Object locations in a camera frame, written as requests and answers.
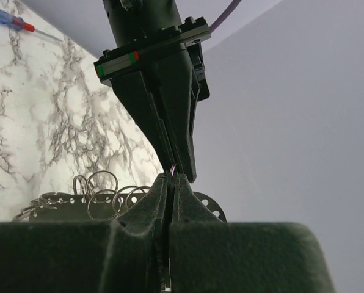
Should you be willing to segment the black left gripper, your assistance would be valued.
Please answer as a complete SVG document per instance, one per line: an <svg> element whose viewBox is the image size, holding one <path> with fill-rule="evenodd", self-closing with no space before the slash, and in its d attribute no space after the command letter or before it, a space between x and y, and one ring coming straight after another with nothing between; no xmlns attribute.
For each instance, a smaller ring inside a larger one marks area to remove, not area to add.
<svg viewBox="0 0 364 293"><path fill-rule="evenodd" d="M210 38L206 20L189 17L179 26L105 50L94 62L98 79L109 87L112 83L115 95L154 148L164 171L177 164L190 183L197 178L192 138L197 95L201 90L199 101L210 96L201 42ZM155 82L142 71L127 73L152 62ZM194 74L200 90L194 84Z"/></svg>

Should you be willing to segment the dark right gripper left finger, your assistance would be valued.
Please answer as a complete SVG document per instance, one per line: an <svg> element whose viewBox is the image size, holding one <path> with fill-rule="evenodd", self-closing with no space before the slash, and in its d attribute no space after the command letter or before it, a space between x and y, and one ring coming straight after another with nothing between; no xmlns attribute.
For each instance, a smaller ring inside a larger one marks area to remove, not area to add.
<svg viewBox="0 0 364 293"><path fill-rule="evenodd" d="M0 292L160 292L170 176L113 220L0 223Z"/></svg>

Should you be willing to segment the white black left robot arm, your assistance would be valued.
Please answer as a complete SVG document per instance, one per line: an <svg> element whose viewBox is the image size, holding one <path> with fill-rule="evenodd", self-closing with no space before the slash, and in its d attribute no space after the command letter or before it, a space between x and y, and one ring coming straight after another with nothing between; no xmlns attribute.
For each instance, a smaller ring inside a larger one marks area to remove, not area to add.
<svg viewBox="0 0 364 293"><path fill-rule="evenodd" d="M104 1L117 47L95 62L154 148L164 170L197 177L193 129L197 103L209 97L201 44L204 18L180 18L174 1Z"/></svg>

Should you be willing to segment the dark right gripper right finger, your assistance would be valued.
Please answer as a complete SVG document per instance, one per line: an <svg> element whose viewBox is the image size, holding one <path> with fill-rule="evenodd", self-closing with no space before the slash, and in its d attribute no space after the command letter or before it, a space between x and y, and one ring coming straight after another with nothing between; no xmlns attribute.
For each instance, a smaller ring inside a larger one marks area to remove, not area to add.
<svg viewBox="0 0 364 293"><path fill-rule="evenodd" d="M173 292L333 292L316 236L300 223L226 223L176 175L169 228Z"/></svg>

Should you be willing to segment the clear plastic key organizer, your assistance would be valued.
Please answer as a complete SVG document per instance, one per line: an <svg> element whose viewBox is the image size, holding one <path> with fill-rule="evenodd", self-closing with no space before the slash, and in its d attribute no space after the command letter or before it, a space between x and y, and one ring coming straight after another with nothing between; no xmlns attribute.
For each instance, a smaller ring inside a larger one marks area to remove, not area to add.
<svg viewBox="0 0 364 293"><path fill-rule="evenodd" d="M141 202L146 190L132 192L125 189L116 200L112 194L98 194L94 199L85 195L47 193L32 201L28 222L49 222L55 220L106 220L118 217Z"/></svg>

